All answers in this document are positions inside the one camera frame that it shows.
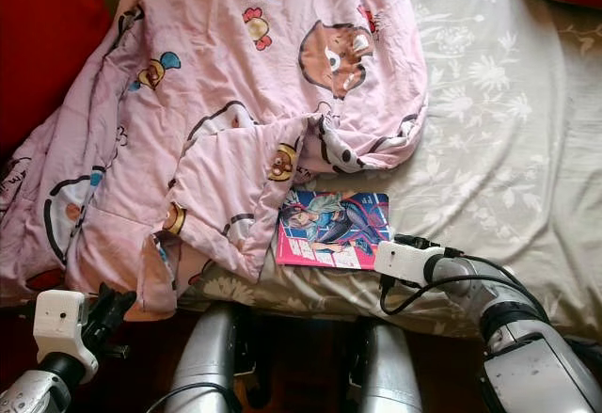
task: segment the pink book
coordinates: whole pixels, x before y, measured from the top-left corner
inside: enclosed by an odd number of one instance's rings
[[[373,270],[378,243],[389,240],[388,197],[292,190],[277,225],[277,264]]]

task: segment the red cushion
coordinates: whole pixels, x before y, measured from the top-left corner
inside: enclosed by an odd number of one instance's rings
[[[0,0],[0,160],[61,104],[110,23],[103,0]]]

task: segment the black wire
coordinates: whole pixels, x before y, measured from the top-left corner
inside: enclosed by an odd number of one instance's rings
[[[478,256],[464,255],[463,258],[483,262],[487,265],[490,265],[494,269],[499,270],[502,274],[504,274],[506,277],[508,277],[512,282],[514,282],[515,284],[517,284],[518,286],[523,288],[524,291],[522,291],[522,290],[518,290],[518,291],[520,291],[522,294],[527,292],[527,294],[528,294],[527,298],[531,301],[533,306],[537,309],[537,312],[539,312],[539,314],[542,316],[544,321],[549,324],[549,317],[547,317],[546,309],[542,306],[542,304],[539,302],[539,300],[537,300],[537,298],[533,294],[531,294],[531,292],[529,292],[529,290],[525,287],[525,285],[523,283],[521,283],[520,280],[517,277],[515,277],[510,271],[508,271],[507,269],[505,269],[504,267],[502,267],[501,265],[499,265],[495,262],[486,260],[485,258],[480,258]]]
[[[160,404],[165,402],[170,397],[175,396],[176,394],[178,394],[182,391],[186,391],[187,389],[193,389],[193,388],[213,388],[216,391],[218,391],[222,396],[224,396],[224,400],[226,401],[226,404],[228,405],[228,409],[230,410],[230,412],[240,413],[243,410],[239,400],[236,398],[236,395],[234,394],[234,392],[231,389],[224,388],[221,385],[218,385],[216,383],[197,382],[197,383],[191,383],[189,385],[184,385],[183,387],[173,389],[172,391],[167,393],[165,396],[163,396],[161,399],[159,399],[157,402],[155,402],[153,405],[151,405],[150,408],[146,411],[146,413],[152,413],[152,411],[154,411],[157,408],[157,406],[159,406]]]
[[[516,284],[512,281],[508,281],[507,279],[503,279],[500,277],[490,277],[488,275],[461,275],[458,277],[449,277],[449,278],[443,278],[443,279],[439,279],[437,281],[433,281],[432,283],[429,283],[426,286],[421,287],[415,293],[413,293],[412,295],[407,297],[406,300],[399,307],[395,308],[394,310],[389,310],[387,308],[387,306],[385,305],[385,300],[387,298],[388,289],[384,289],[380,296],[380,308],[383,310],[383,312],[385,314],[388,314],[389,316],[392,316],[393,314],[399,314],[401,311],[405,310],[412,303],[414,303],[418,298],[423,296],[424,293],[426,293],[427,291],[430,291],[431,289],[441,286],[442,284],[453,283],[455,281],[466,281],[466,280],[472,280],[472,279],[495,281],[497,283],[505,284],[506,286],[510,286],[511,288],[516,289],[517,291],[519,291],[521,294],[525,295],[530,300],[530,302],[538,309],[538,312],[541,314],[542,319],[545,322],[549,323],[549,319],[547,318],[546,311],[542,308],[541,304],[533,296],[533,294],[531,294],[529,291],[527,291],[524,286],[522,286],[521,284]]]
[[[466,258],[468,260],[474,260],[474,261],[484,262],[485,264],[490,265],[494,269],[499,270],[502,274],[504,274],[506,277],[508,277],[512,282],[516,283],[518,286],[522,286],[523,288],[525,287],[523,285],[523,283],[521,283],[518,280],[517,277],[515,277],[514,275],[512,275],[512,273],[509,270],[505,269],[503,266],[501,266],[501,265],[499,265],[499,264],[497,264],[495,262],[486,260],[485,258],[480,258],[478,256],[470,256],[470,255],[462,255],[461,258]]]

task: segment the pink blanket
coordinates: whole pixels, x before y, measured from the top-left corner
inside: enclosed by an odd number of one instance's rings
[[[0,300],[134,289],[173,313],[208,260],[253,280],[293,182],[399,165],[426,70],[409,0],[141,0],[0,191]]]

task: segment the bed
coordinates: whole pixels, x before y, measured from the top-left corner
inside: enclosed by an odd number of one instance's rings
[[[119,0],[116,16],[136,1]],[[394,232],[503,262],[561,332],[602,338],[602,14],[547,0],[412,3],[429,75],[418,149],[396,169],[322,175],[302,187],[386,192]],[[476,334],[443,294],[385,316],[377,274],[276,266],[275,245],[258,283],[208,263],[178,306],[229,300]],[[389,299],[410,294],[396,287]]]

